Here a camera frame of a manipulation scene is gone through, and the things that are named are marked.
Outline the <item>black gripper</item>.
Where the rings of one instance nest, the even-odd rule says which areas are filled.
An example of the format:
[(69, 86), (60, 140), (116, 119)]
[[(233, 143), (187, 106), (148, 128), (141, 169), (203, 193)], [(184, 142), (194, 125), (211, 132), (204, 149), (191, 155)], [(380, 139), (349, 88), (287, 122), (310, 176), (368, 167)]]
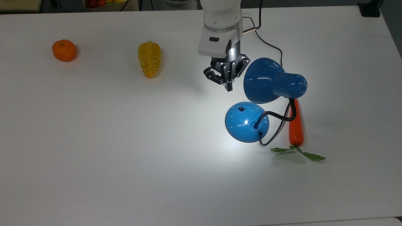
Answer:
[[(211, 67), (207, 67), (204, 70), (204, 74), (207, 79), (223, 85), (227, 91), (233, 91), (233, 82), (236, 78), (240, 77), (248, 64), (250, 59), (240, 53), (240, 41), (235, 43), (234, 47), (229, 50), (225, 58), (212, 58)], [(226, 66), (228, 72), (228, 88), (226, 80), (224, 78), (224, 72), (222, 67)]]

